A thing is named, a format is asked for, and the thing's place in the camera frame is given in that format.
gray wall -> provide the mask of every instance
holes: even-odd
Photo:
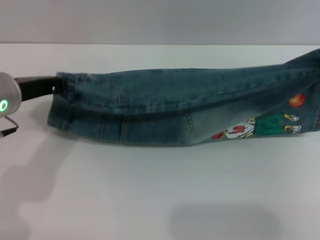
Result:
[[[319,0],[0,0],[2,43],[320,44]]]

blue denim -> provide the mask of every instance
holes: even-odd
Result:
[[[320,50],[261,67],[57,76],[48,125],[107,143],[184,146],[320,130]]]

cartoon patch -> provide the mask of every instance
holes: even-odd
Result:
[[[218,140],[226,136],[228,139],[243,139],[252,135],[295,134],[301,130],[301,125],[294,124],[298,120],[298,116],[288,113],[259,116],[232,126],[226,131],[213,135],[212,138]]]
[[[291,107],[297,108],[302,106],[305,103],[305,101],[306,101],[306,96],[300,93],[289,100],[289,105]]]

wire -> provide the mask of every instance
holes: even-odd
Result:
[[[13,123],[13,124],[15,125],[15,127],[0,131],[0,138],[4,138],[5,136],[7,136],[7,135],[9,135],[9,134],[15,133],[15,132],[17,131],[17,129],[19,128],[18,123],[16,123],[16,122],[15,122],[14,120],[12,120],[10,117],[5,116],[5,119],[7,119],[7,120],[10,121],[11,123]]]

basketball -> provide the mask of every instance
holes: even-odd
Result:
[[[305,101],[306,101],[305,95],[300,93],[289,100],[289,105],[294,108],[297,108],[302,106],[305,103]]]

